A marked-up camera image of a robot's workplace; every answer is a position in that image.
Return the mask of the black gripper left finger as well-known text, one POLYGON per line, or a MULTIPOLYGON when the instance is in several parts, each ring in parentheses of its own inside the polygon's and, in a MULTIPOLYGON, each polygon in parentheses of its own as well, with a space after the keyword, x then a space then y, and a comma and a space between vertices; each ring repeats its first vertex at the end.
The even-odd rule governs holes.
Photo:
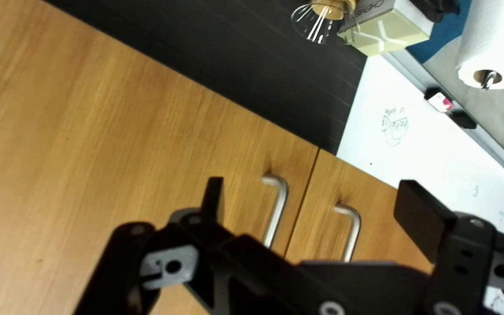
POLYGON ((210 220, 221 222, 222 216, 222 176, 210 176, 201 199, 201 213, 210 220))

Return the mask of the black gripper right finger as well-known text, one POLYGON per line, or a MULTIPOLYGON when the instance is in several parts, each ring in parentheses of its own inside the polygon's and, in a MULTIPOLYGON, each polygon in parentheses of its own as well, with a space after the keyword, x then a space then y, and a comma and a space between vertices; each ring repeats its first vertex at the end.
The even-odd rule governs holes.
POLYGON ((417 180, 399 181, 394 216, 429 262, 436 260, 445 230, 457 220, 457 215, 417 180))

